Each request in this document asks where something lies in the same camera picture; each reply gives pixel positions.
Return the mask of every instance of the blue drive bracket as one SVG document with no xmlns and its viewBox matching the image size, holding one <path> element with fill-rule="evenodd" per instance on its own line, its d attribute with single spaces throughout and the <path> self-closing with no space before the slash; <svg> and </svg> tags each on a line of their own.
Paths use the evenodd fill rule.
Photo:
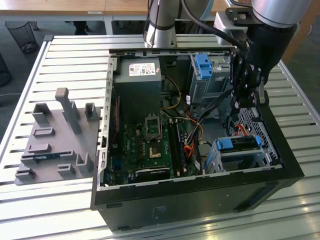
<svg viewBox="0 0 320 240">
<path fill-rule="evenodd" d="M 201 79 L 210 79 L 214 70 L 212 63 L 206 54 L 196 54 L 195 63 L 200 73 Z"/>
<path fill-rule="evenodd" d="M 233 149 L 234 145 L 232 144 L 232 141 L 230 138 L 221 138 L 219 140 L 217 140 L 216 142 L 216 146 L 218 148 L 218 150 L 223 150 L 223 149 Z"/>
</svg>

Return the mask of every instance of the desk leg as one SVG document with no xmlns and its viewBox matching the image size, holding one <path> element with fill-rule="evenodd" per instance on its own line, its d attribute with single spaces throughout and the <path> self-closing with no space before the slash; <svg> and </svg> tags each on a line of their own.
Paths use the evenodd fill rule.
<svg viewBox="0 0 320 240">
<path fill-rule="evenodd" d="M 36 31 L 39 29 L 36 21 L 30 21 L 30 24 L 33 30 Z"/>
<path fill-rule="evenodd" d="M 107 35 L 113 35 L 114 32 L 112 30 L 112 21 L 113 17 L 112 16 L 103 16 L 104 20 L 104 26 L 105 26 L 105 32 Z"/>
</svg>

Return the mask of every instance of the aluminum extrusion table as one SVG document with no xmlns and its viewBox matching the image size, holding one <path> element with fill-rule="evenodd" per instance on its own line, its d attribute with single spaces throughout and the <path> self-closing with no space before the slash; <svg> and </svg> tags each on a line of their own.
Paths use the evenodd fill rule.
<svg viewBox="0 0 320 240">
<path fill-rule="evenodd" d="M 213 35 L 179 35 L 179 47 L 217 47 Z M 287 68 L 275 67 L 265 86 L 276 117 L 305 178 L 254 210 L 138 230 L 111 232 L 90 210 L 92 178 L 14 185 L 35 103 L 54 101 L 56 88 L 82 108 L 103 107 L 108 49 L 141 48 L 140 35 L 56 36 L 43 42 L 0 145 L 0 239 L 300 239 L 320 237 L 320 118 Z"/>
</svg>

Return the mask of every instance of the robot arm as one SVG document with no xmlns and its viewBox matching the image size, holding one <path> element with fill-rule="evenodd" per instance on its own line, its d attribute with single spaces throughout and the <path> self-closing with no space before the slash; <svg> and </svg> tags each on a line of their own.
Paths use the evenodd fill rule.
<svg viewBox="0 0 320 240">
<path fill-rule="evenodd" d="M 219 42 L 224 40 L 235 46 L 230 55 L 232 109 L 238 111 L 240 108 L 268 105 L 264 85 L 271 69 L 281 60 L 311 0 L 251 2 L 249 7 L 227 8 L 225 13 L 218 12 L 215 27 L 212 27 L 199 20 L 209 0 L 151 0 L 145 46 L 175 47 L 175 20 L 187 16 L 220 38 Z M 219 24 L 219 16 L 226 24 Z"/>
<path fill-rule="evenodd" d="M 226 9 L 224 16 L 232 30 L 218 24 L 220 30 L 246 45 L 245 49 L 231 51 L 231 106 L 234 110 L 269 104 L 264 85 L 310 3 L 311 0 L 252 0 L 252 7 Z"/>
<path fill-rule="evenodd" d="M 213 6 L 213 0 L 186 0 L 192 14 L 201 18 Z M 149 26 L 145 37 L 146 48 L 176 47 L 176 19 L 189 19 L 180 0 L 149 0 Z"/>
</svg>

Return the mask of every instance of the gray floor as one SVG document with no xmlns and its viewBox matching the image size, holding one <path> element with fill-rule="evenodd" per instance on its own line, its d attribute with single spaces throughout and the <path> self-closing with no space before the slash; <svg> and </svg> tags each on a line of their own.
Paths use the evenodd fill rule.
<svg viewBox="0 0 320 240">
<path fill-rule="evenodd" d="M 106 34 L 103 22 L 88 22 L 88 26 L 91 30 L 90 35 Z M 64 21 L 38 22 L 38 27 L 39 30 L 35 31 L 34 35 L 39 45 L 45 35 L 73 35 L 75 31 L 72 22 L 65 23 Z M 288 68 L 314 107 L 320 112 L 320 71 L 318 71 L 320 66 L 320 17 L 312 28 L 311 34 L 295 53 Z M 6 29 L 5 23 L 0 21 L 0 53 L 12 75 L 12 80 L 0 87 L 0 95 L 21 93 L 37 57 L 37 52 L 30 55 L 22 54 Z M 18 100 L 19 95 L 0 96 L 0 140 L 6 131 Z"/>
</svg>

